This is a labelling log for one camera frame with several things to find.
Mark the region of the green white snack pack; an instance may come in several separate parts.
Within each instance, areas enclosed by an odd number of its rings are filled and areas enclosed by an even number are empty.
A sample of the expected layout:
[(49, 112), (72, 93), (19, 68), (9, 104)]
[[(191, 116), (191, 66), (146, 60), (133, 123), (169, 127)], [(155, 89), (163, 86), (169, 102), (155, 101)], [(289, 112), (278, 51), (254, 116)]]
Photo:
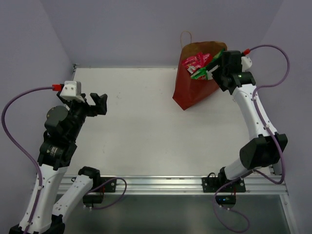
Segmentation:
[(221, 61), (221, 57), (222, 57), (222, 54), (223, 52), (225, 51), (225, 49), (221, 49), (212, 59), (211, 62), (208, 63), (208, 65), (205, 67), (206, 68), (206, 71), (210, 71), (212, 70), (213, 68), (215, 68), (216, 66), (218, 66), (220, 64), (220, 61)]

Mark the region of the green Chuba chips bag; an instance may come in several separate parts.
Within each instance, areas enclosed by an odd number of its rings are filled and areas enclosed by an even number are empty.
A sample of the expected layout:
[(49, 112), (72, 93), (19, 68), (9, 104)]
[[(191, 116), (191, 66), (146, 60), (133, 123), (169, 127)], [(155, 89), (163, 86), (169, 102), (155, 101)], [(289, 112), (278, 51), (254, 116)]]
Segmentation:
[(200, 68), (191, 75), (191, 79), (195, 80), (212, 80), (212, 74), (206, 68)]

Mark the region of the small pink candy packet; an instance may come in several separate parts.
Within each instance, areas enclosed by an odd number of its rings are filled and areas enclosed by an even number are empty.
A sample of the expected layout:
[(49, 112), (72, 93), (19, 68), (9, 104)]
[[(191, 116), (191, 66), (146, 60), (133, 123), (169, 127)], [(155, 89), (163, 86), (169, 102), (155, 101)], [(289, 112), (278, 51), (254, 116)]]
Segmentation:
[(190, 56), (187, 59), (182, 61), (182, 65), (186, 68), (186, 70), (193, 74), (200, 68), (203, 68), (207, 66), (211, 61), (213, 57), (211, 54), (204, 54), (202, 52), (197, 53), (194, 56)]

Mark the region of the red paper bag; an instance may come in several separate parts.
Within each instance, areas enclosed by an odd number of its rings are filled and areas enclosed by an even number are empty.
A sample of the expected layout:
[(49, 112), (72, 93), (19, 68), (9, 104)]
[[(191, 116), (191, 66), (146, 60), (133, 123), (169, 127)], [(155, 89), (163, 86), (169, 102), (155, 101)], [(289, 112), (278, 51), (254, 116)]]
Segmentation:
[(227, 50), (227, 45), (220, 41), (190, 42), (181, 46), (180, 59), (177, 68), (175, 90), (173, 100), (182, 110), (186, 110), (195, 104), (201, 102), (219, 89), (217, 83), (213, 80), (192, 79), (182, 62), (190, 56), (199, 52), (217, 55), (221, 49)]

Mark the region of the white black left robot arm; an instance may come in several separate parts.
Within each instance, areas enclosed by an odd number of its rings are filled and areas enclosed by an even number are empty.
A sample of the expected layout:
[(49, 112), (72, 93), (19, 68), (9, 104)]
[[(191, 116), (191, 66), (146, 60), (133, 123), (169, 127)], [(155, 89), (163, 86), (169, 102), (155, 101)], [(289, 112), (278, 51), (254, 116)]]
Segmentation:
[(46, 115), (39, 157), (31, 159), (37, 172), (36, 182), (26, 212), (20, 223), (10, 228), (11, 234), (62, 234), (77, 204), (87, 192), (101, 187), (99, 170), (84, 166), (71, 187), (56, 199), (86, 118), (105, 115), (108, 96), (91, 93), (94, 105), (87, 103), (85, 94), (81, 101), (67, 100), (60, 93), (57, 96), (63, 104), (51, 108)]

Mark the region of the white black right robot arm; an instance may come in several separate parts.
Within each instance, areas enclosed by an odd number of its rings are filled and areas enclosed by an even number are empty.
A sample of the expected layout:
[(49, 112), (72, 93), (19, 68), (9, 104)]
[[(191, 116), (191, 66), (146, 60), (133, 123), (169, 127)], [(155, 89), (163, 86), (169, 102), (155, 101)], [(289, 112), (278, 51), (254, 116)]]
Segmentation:
[(218, 188), (225, 192), (234, 186), (235, 179), (280, 162), (288, 143), (286, 135), (279, 134), (268, 118), (259, 99), (255, 79), (244, 62), (245, 58), (240, 51), (224, 51), (216, 60), (212, 72), (220, 89), (228, 91), (238, 104), (250, 139), (240, 149), (239, 158), (223, 167), (218, 174)]

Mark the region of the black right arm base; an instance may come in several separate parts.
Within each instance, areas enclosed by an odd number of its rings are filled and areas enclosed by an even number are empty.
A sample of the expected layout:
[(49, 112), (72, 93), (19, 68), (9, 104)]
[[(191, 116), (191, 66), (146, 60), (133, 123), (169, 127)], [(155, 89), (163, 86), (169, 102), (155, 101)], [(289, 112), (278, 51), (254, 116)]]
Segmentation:
[(214, 193), (215, 202), (218, 205), (232, 208), (236, 204), (237, 193), (245, 193), (246, 187), (243, 179), (234, 182), (227, 180), (222, 173), (216, 175), (209, 173), (201, 178), (204, 193)]

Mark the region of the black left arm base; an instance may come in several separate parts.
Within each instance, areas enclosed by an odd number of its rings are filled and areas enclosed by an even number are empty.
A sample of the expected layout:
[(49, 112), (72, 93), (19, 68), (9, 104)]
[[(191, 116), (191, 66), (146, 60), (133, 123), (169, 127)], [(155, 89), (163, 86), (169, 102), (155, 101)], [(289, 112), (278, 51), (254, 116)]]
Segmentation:
[(116, 191), (117, 180), (113, 177), (100, 177), (98, 182), (92, 187), (93, 189), (100, 186), (94, 192), (86, 194), (82, 201), (86, 206), (94, 207), (97, 204), (101, 204), (106, 194), (114, 193)]

